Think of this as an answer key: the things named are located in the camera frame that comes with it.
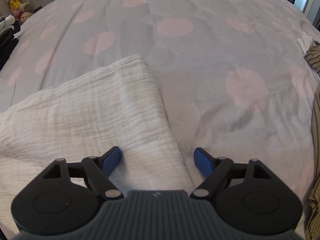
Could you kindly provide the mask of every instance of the bed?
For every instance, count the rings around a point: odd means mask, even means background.
[[[196,147],[239,163],[258,158],[298,195],[305,216],[319,78],[297,43],[304,35],[320,41],[286,0],[56,0],[22,25],[0,71],[0,111],[140,54],[194,185],[203,180]]]

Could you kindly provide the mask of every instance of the stack of clothes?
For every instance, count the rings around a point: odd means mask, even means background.
[[[14,37],[14,34],[19,31],[20,24],[12,15],[7,18],[0,17],[0,70],[2,70],[11,52],[19,42]]]

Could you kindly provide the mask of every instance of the yellow plush toy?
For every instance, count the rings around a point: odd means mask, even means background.
[[[21,4],[20,0],[10,0],[10,8],[12,10],[19,9],[20,4]]]

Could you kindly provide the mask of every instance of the gray fabric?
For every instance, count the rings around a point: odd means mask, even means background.
[[[192,156],[201,146],[236,162],[259,158],[307,201],[319,80],[296,40],[320,33],[288,1],[57,0],[21,32],[0,72],[0,111],[138,53],[195,185],[203,178]]]

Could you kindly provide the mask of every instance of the silver screw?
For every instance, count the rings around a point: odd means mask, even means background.
[[[193,192],[193,195],[196,197],[207,197],[209,195],[209,191],[203,188],[198,188]]]
[[[116,198],[121,196],[121,191],[117,189],[109,189],[104,194],[106,195],[106,197]]]

